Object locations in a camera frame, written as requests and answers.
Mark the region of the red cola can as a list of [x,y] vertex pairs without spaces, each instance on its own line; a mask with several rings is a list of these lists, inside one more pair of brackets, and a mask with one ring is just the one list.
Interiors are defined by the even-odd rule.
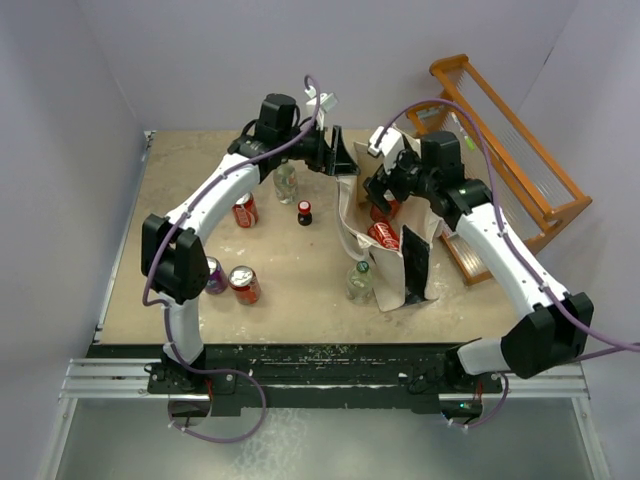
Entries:
[[400,239],[393,227],[386,221],[373,223],[368,231],[368,235],[380,246],[388,250],[398,251],[400,249]]

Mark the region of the cream canvas tote bag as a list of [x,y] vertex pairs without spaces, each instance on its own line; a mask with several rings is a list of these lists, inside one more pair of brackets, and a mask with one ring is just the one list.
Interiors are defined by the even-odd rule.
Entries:
[[360,175],[337,179],[335,214],[343,248],[352,259],[369,264],[373,294],[381,311],[434,302],[440,297],[433,267],[434,238],[441,231],[441,219],[432,213],[427,200],[410,197],[390,221],[400,238],[399,249],[385,248],[369,236],[367,230],[373,219],[363,182],[375,173],[382,160],[372,157],[367,147],[367,140],[348,144]]

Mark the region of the clear green-capped glass bottle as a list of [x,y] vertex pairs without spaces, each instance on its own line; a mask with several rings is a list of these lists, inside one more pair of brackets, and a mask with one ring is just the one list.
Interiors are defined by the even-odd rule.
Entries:
[[373,276],[367,261],[357,262],[346,277],[346,297],[355,304],[366,304],[373,295]]

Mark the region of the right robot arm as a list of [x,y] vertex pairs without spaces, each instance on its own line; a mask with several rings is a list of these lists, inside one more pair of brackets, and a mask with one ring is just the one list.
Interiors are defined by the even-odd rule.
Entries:
[[370,137],[368,152],[382,160],[364,182],[369,199],[384,213],[396,201],[424,198],[432,212],[479,255],[511,301],[518,322],[501,338],[479,339],[449,353],[446,383],[467,391],[481,374],[511,372],[531,378],[576,360],[584,351],[594,306],[555,280],[513,233],[490,189],[465,174],[455,134],[423,136],[414,150],[400,131],[384,127]]

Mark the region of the red can under left arm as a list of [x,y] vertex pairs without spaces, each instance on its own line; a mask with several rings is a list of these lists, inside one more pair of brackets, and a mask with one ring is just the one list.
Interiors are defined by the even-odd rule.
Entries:
[[232,208],[237,225],[241,228],[254,227],[259,220],[254,196],[251,192],[240,197]]

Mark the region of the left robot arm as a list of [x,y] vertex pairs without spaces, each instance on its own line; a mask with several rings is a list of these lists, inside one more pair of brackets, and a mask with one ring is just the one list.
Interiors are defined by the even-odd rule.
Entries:
[[184,392],[202,387],[204,351],[199,332],[198,297],[209,276],[205,244],[233,205],[287,160],[300,160],[313,172],[355,176],[360,169],[346,150],[340,127],[328,131],[325,115],[336,105],[332,93],[307,91],[309,117],[301,119],[296,100],[269,94],[259,115],[233,140],[214,173],[181,205],[164,216],[149,215],[142,225],[143,292],[158,294],[168,328],[165,354],[176,362],[171,381]]

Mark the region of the clear bottle behind left arm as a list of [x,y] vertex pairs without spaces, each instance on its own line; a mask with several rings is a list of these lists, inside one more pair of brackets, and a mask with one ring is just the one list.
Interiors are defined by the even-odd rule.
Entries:
[[291,204],[295,201],[298,192],[296,170],[290,163],[281,164],[273,172],[273,183],[278,201],[282,204]]

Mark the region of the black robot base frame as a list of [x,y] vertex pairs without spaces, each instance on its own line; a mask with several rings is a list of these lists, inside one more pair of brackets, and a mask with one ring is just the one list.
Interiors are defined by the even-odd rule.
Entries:
[[503,385],[491,373],[453,372],[451,343],[208,344],[195,366],[171,361],[159,345],[93,345],[90,359],[139,360],[144,392],[202,396],[214,416],[244,408],[402,409],[416,414],[480,413],[484,394]]

